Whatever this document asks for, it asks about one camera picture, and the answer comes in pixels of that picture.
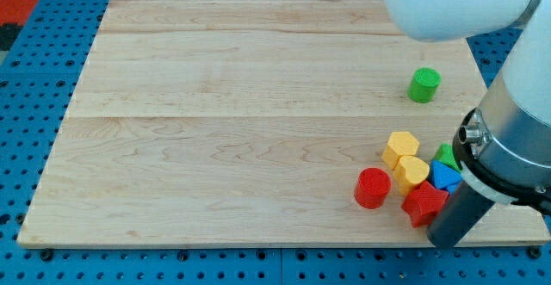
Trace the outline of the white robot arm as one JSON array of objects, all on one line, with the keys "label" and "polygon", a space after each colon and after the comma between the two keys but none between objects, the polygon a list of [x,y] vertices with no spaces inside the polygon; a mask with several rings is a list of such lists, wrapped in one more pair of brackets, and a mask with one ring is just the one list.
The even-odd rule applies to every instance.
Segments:
[{"label": "white robot arm", "polygon": [[397,27],[434,42],[521,28],[481,102],[454,138],[466,190],[550,212],[550,0],[384,0]]}]

